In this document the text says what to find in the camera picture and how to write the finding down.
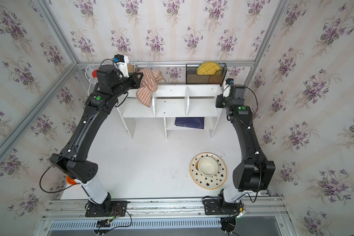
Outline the white wooden bookshelf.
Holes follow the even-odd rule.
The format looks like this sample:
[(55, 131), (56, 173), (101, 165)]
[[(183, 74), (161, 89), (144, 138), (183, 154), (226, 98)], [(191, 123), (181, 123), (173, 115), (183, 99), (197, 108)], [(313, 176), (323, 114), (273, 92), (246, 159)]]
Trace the white wooden bookshelf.
[(221, 93), (219, 85), (159, 85), (151, 93), (151, 105), (147, 107), (136, 98), (133, 89), (117, 110), (131, 139), (138, 119), (145, 118), (163, 121), (165, 138), (171, 130), (189, 129), (176, 126), (176, 118), (204, 118), (204, 130), (212, 138), (222, 112), (215, 107), (215, 99)]

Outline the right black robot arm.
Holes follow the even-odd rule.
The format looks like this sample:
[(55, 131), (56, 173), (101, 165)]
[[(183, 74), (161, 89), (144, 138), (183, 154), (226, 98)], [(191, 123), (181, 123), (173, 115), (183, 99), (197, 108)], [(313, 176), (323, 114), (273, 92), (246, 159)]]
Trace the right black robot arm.
[(242, 197), (251, 196), (250, 191), (258, 195), (267, 190), (276, 167), (262, 151), (253, 125), (253, 112), (244, 104), (248, 87), (230, 84), (227, 88), (228, 95), (218, 95), (215, 107), (225, 109), (227, 121), (236, 131), (242, 160), (232, 173), (233, 185), (222, 189), (217, 197), (220, 207), (235, 207)]

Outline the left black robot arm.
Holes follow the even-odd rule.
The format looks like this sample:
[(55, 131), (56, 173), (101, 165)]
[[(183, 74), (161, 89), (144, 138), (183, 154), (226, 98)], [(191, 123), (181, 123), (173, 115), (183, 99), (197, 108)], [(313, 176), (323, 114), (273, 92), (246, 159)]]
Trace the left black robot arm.
[(122, 72), (116, 65), (102, 65), (92, 75), (98, 82), (85, 102), (82, 118), (66, 146), (59, 154), (52, 154), (50, 161), (82, 186), (88, 195), (88, 209), (99, 216), (111, 213), (111, 196), (96, 176), (98, 165), (87, 160), (89, 149), (119, 97), (140, 88), (144, 75)]

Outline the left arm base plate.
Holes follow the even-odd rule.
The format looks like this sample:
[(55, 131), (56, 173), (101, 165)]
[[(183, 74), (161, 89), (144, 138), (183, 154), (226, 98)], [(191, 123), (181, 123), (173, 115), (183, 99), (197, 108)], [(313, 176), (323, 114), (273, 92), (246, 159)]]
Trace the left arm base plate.
[(85, 217), (124, 217), (127, 204), (127, 201), (111, 201), (98, 205), (88, 201), (85, 206)]

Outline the brown striped cloth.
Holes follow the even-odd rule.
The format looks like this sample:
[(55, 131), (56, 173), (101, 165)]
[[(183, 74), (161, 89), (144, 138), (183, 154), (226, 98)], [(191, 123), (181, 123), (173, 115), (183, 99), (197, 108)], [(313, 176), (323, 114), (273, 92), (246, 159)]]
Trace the brown striped cloth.
[(140, 73), (143, 74), (140, 88), (137, 89), (136, 97), (138, 101), (145, 105), (146, 107), (151, 106), (151, 93), (156, 92), (158, 89), (158, 84), (165, 82), (161, 71), (152, 70), (145, 68), (140, 70)]

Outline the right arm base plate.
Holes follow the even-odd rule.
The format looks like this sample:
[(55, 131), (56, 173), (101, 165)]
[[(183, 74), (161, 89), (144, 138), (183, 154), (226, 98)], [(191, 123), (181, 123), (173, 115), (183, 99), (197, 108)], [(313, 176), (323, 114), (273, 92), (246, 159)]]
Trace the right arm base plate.
[(222, 199), (206, 196), (202, 199), (205, 215), (238, 215), (244, 210), (243, 203), (227, 203)]

